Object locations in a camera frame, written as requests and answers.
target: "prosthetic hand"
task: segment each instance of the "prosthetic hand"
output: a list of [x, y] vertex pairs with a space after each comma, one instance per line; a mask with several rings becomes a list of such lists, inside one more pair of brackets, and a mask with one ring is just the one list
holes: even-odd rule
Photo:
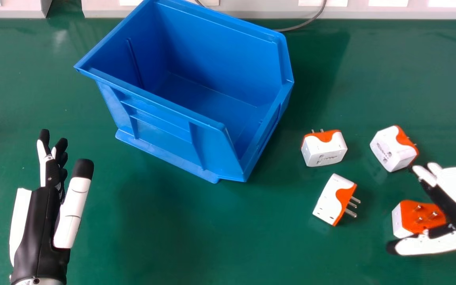
[[17, 190], [9, 235], [13, 266], [11, 285], [65, 285], [70, 249], [74, 244], [94, 172], [94, 164], [79, 159], [65, 195], [67, 139], [49, 148], [49, 131], [36, 142], [40, 188]]
[[387, 244], [388, 252], [425, 255], [456, 250], [456, 167], [443, 169], [439, 164], [429, 163], [427, 168], [415, 165], [411, 170], [434, 204], [443, 211], [447, 224], [391, 241]]

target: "green table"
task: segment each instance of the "green table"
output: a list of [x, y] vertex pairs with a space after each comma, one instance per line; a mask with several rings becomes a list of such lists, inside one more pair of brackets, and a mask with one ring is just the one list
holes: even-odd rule
[[[385, 252], [391, 210], [428, 198], [369, 150], [377, 130], [400, 124], [418, 163], [456, 165], [456, 21], [319, 20], [287, 34], [288, 110], [249, 181], [219, 184], [114, 138], [94, 81], [72, 66], [119, 21], [84, 19], [63, 1], [46, 20], [0, 20], [0, 284], [11, 273], [15, 191], [39, 183], [40, 128], [67, 137], [72, 160], [96, 164], [69, 284], [456, 284], [456, 253]], [[342, 130], [342, 163], [305, 166], [299, 146], [311, 128]], [[332, 173], [356, 182], [362, 200], [359, 217], [336, 228], [311, 215]]]

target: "blue plastic bin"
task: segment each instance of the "blue plastic bin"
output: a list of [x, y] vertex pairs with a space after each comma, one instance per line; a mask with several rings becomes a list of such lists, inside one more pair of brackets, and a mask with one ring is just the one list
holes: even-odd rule
[[145, 0], [75, 68], [117, 139], [214, 183], [247, 180], [293, 86], [282, 34], [183, 0]]

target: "robotic hand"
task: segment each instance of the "robotic hand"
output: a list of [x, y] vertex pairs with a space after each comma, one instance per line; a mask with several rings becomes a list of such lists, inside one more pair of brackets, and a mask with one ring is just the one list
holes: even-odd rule
[[36, 142], [40, 188], [17, 190], [9, 235], [13, 266], [11, 285], [65, 285], [70, 249], [74, 244], [94, 172], [94, 164], [79, 159], [65, 195], [67, 139], [49, 148], [49, 131]]
[[425, 255], [456, 250], [456, 167], [443, 169], [431, 162], [427, 168], [415, 165], [411, 171], [418, 176], [418, 181], [434, 204], [443, 211], [447, 224], [391, 241], [387, 244], [389, 253]]

